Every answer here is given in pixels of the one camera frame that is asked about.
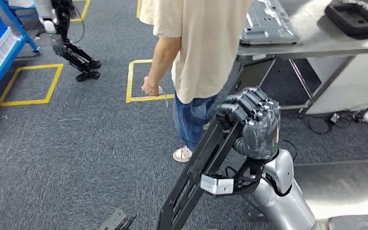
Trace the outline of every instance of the metal frame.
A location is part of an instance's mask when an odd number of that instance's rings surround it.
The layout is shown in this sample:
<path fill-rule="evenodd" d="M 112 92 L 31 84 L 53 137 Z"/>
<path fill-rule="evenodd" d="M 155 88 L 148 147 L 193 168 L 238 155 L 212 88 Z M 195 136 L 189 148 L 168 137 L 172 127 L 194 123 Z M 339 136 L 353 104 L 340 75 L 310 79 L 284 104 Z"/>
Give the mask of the metal frame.
<path fill-rule="evenodd" d="M 18 41 L 13 46 L 12 50 L 10 51 L 10 53 L 8 54 L 8 56 L 6 57 L 6 59 L 4 60 L 4 62 L 0 67 L 0 80 L 1 80 L 26 43 L 28 43 L 32 47 L 33 51 L 36 53 L 39 52 L 39 47 L 35 44 L 33 39 L 29 37 L 25 29 L 23 28 L 22 24 L 19 22 L 18 18 L 13 14 L 8 4 L 6 4 L 5 0 L 0 0 L 0 8 L 6 14 L 6 16 L 8 16 L 8 18 L 13 23 L 14 27 L 21 34 L 18 37 Z"/>
<path fill-rule="evenodd" d="M 157 229 L 179 230 L 183 227 L 204 194 L 204 190 L 200 188 L 200 175 L 214 173 L 219 169 L 242 129 L 243 125 L 238 122 L 228 134 L 223 135 L 216 117 L 212 120 L 211 126 L 164 203 Z"/>
<path fill-rule="evenodd" d="M 307 83 L 305 82 L 301 72 L 299 71 L 296 63 L 293 59 L 288 59 L 291 67 L 294 70 L 298 80 L 300 81 L 308 100 L 305 104 L 297 104 L 297 105 L 284 105 L 281 106 L 281 110 L 289 110 L 289 109 L 299 109 L 300 114 L 306 114 L 309 108 L 322 96 L 322 94 L 326 91 L 326 89 L 335 81 L 335 79 L 339 76 L 339 74 L 346 68 L 347 65 L 353 60 L 355 56 L 352 56 L 346 60 L 346 63 L 342 64 L 333 75 L 327 79 L 327 81 L 322 82 L 322 84 L 317 88 L 317 90 L 312 93 Z M 241 61 L 241 65 L 238 70 L 238 76 L 235 81 L 234 86 L 232 87 L 231 93 L 236 92 L 238 89 L 243 89 L 245 87 L 251 86 L 261 86 L 266 79 L 268 73 L 272 69 L 277 56 L 272 56 L 270 58 L 262 59 L 259 61 L 247 62 Z"/>

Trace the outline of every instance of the yellow tape square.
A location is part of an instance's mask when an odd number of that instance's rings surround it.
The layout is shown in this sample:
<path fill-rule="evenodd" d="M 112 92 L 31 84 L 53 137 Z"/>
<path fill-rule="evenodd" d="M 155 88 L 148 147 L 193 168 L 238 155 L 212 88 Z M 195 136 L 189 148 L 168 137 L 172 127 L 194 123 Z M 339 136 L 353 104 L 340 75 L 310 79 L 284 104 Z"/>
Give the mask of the yellow tape square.
<path fill-rule="evenodd" d="M 136 18 L 140 18 L 140 8 L 142 7 L 142 1 L 136 0 Z"/>
<path fill-rule="evenodd" d="M 159 96 L 132 97 L 133 71 L 135 68 L 135 64 L 151 63 L 151 62 L 152 59 L 143 59 L 143 60 L 134 60 L 129 63 L 129 69 L 127 74 L 127 86 L 126 86 L 126 103 L 163 100 L 166 99 L 166 97 L 167 99 L 174 98 L 174 94 L 166 94 L 165 96 L 159 95 Z"/>
<path fill-rule="evenodd" d="M 84 8 L 81 11 L 80 18 L 74 18 L 70 20 L 71 22 L 81 22 L 82 20 L 84 20 L 85 15 L 87 14 L 88 7 L 90 6 L 91 0 L 74 0 L 74 1 L 84 1 L 85 2 Z"/>
<path fill-rule="evenodd" d="M 19 75 L 19 72 L 22 70 L 32 70 L 32 69 L 48 69 L 48 68 L 57 68 L 56 73 L 54 74 L 53 80 L 51 81 L 50 88 L 46 94 L 44 99 L 37 100 L 22 100 L 22 101 L 12 101 L 6 102 L 5 99 L 8 96 L 9 91 L 11 90 L 13 84 L 15 83 L 16 78 Z M 28 105 L 28 104 L 46 104 L 50 101 L 51 95 L 53 94 L 54 88 L 56 87 L 57 80 L 60 76 L 61 70 L 63 69 L 63 64 L 48 64 L 48 65 L 39 65 L 39 66 L 26 66 L 18 68 L 13 74 L 11 80 L 9 81 L 8 86 L 6 86 L 5 91 L 0 97 L 0 106 L 14 106 L 14 105 Z"/>

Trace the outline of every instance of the jeans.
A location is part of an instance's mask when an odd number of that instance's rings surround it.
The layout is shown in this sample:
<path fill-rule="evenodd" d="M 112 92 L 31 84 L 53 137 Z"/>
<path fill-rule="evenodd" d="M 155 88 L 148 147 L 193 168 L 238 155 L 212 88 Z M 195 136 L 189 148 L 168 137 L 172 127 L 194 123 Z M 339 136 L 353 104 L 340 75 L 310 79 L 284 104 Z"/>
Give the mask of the jeans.
<path fill-rule="evenodd" d="M 194 152 L 204 135 L 203 125 L 209 122 L 208 110 L 217 96 L 210 98 L 195 98 L 188 104 L 183 104 L 174 96 L 174 123 L 184 144 Z"/>

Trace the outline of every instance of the white sneaker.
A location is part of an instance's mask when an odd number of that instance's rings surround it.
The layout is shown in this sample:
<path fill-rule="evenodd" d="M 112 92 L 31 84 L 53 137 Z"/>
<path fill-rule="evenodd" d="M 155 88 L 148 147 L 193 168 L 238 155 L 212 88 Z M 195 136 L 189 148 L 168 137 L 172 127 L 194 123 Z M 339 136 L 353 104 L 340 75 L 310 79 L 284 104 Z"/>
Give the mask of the white sneaker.
<path fill-rule="evenodd" d="M 208 130 L 210 124 L 211 124 L 211 122 L 208 122 L 208 123 L 202 125 L 203 130 L 204 131 Z"/>
<path fill-rule="evenodd" d="M 172 157 L 178 162 L 188 162 L 192 155 L 192 151 L 187 146 L 184 146 L 175 151 Z"/>

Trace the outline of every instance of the person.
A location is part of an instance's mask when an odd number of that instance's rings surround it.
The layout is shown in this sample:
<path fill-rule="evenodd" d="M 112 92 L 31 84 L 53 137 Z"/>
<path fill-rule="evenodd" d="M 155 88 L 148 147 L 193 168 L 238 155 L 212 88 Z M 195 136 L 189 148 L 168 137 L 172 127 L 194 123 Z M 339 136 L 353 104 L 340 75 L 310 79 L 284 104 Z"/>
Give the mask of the person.
<path fill-rule="evenodd" d="M 139 19 L 158 37 L 142 91 L 159 95 L 172 65 L 174 122 L 187 162 L 204 135 L 207 112 L 228 80 L 251 0 L 142 0 Z"/>

